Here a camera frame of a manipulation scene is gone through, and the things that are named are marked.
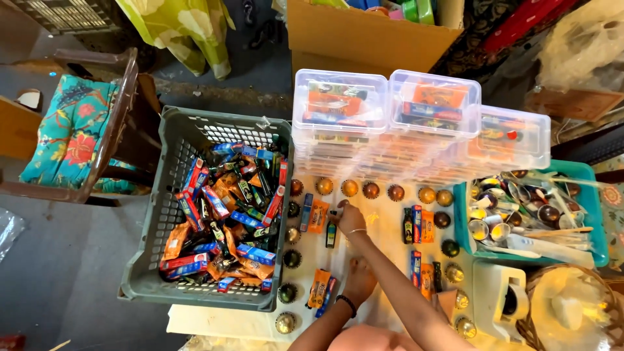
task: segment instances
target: black wristband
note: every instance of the black wristband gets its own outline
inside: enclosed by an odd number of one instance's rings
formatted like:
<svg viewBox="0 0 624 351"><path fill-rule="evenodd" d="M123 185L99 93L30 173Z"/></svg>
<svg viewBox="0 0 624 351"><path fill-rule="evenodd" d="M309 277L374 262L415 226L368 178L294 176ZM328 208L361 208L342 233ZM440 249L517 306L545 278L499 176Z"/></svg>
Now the black wristband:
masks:
<svg viewBox="0 0 624 351"><path fill-rule="evenodd" d="M353 311L353 314L351 315L351 318L355 318L355 316L358 314L358 311L356 310L355 305L353 304L353 302L351 302L351 300L349 300L349 298L347 296L344 296L344 295L336 296L336 302L338 302L338 300L344 300L347 304L349 304L349 306L351 306L351 310Z"/></svg>

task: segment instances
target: bracelet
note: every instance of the bracelet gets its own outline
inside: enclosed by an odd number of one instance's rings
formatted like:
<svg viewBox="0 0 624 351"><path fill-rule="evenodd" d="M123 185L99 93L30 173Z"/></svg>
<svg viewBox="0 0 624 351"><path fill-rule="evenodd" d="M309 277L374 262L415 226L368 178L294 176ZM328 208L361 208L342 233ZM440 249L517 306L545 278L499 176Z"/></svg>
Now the bracelet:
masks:
<svg viewBox="0 0 624 351"><path fill-rule="evenodd" d="M349 304L349 306L351 307L351 310L353 311L353 314L351 315L351 318L355 318L355 316L358 314L358 311L355 309L355 305L353 304L353 302L351 302L351 300L349 300L349 298L347 296L344 296L344 295L336 296L336 302L338 302L338 300L343 300L347 304Z"/></svg>
<svg viewBox="0 0 624 351"><path fill-rule="evenodd" d="M360 232L360 231L362 231L362 230L366 232L366 228L363 228L363 229L353 229L352 231L350 231L350 232L348 232L348 233L344 233L344 234L345 234L345 235L349 235L349 234L351 234L351 233Z"/></svg>

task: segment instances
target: white table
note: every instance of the white table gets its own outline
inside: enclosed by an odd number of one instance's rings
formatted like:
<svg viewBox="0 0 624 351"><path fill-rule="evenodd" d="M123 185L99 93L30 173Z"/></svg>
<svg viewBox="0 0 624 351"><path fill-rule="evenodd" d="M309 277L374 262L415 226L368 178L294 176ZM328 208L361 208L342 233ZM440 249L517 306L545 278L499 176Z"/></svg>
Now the white table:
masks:
<svg viewBox="0 0 624 351"><path fill-rule="evenodd" d="M330 203L330 209L335 209L336 204L343 199L358 206L368 224L368 234L379 249L386 254L394 264L397 265L406 276L409 272L411 250L422 252L422 262L431 263L439 261L442 264L442 274L444 268L450 262L458 264L465 273L465 279L459 284L452 284L445 278L442 279L444 290L455 288L462 289L472 301L472 262L473 256L466 254L463 250L460 255L449 259L440 250L440 244L445 239L454 239L454 223L446 229L436 229L436 239L430 244L405 245L401 241L403 208L415 204L422 205L424 210L446 211L453 218L453 206L441 207L434 202L423 204L418 200L417 192L421 185L400 184L405 189L405 198L401 202L393 202L386 191L391 184L378 183L381 193L377 199L369 200L362 194L362 183L359 192L347 198L340 191L340 185L344 179L332 179L334 191L327 196L320 196L314 189L317 177L308 175L295 175L293 178L304 183L305 189L301 196L291 198L303 205L303 198L306 192L314 194L315 199L322 199ZM300 218L288 219L289 225L298 225ZM239 311L233 312L228 309L218 309L210 307L194 307L186 305L173 305L169 310L168 332L195 335L210 335L219 337L233 337L252 340L266 340L275 342L292 342L307 326L314 322L316 310L308 310L304 307L308 298L308 292L314 278L314 270L322 268L331 271L332 275L338 279L336 287L341 291L342 283L346 278L346 269L349 259L357 256L349 242L342 233L338 235L338 241L334 249L325 248L325 235L302 233L301 240L295 245L286 244L285 250L296 249L303 255L303 261L297 269L284 268L283 282L294 283L298 288L298 297L292 304L282 304L278 300L278 306L272 313ZM282 335L275 329L275 320L282 312L292 312L296 315L297 327L295 331ZM463 310L455 309L452 322L461 317L467 317L474 321L473 304ZM371 298L365 302L356 319L350 320L347 326L366 323L375 327L391 329L397 332L404 331L403 325L392 309L388 298L377 286ZM530 347L517 347L509 345L488 335L477 333L477 336L470 339L476 347L481 350L532 350Z"/></svg>

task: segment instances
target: red fabric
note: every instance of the red fabric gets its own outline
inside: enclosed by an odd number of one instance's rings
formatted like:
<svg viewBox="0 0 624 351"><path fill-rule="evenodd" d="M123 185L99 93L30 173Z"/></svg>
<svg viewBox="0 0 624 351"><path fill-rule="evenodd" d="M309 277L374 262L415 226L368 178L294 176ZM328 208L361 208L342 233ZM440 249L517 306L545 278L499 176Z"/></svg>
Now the red fabric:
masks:
<svg viewBox="0 0 624 351"><path fill-rule="evenodd" d="M531 27L556 18L569 9L577 0L525 0L503 24L490 34L482 43L487 52L499 52L513 45Z"/></svg>

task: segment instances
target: hand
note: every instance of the hand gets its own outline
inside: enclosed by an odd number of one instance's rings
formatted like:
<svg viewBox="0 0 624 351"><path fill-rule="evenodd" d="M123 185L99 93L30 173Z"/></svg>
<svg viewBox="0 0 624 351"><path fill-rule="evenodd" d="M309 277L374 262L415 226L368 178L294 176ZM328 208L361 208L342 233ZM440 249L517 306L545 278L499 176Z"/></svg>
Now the hand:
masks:
<svg viewBox="0 0 624 351"><path fill-rule="evenodd" d="M377 279L373 274L373 270L368 267L366 259L364 257L351 259L343 295L353 302L356 310L371 296L375 286L377 286Z"/></svg>
<svg viewBox="0 0 624 351"><path fill-rule="evenodd" d="M366 221L364 220L362 212L359 211L359 208L351 205L347 199L339 202L338 208L343 209L343 213L338 215L330 214L329 220L334 222L340 231L347 235L347 238L353 235L366 235Z"/></svg>

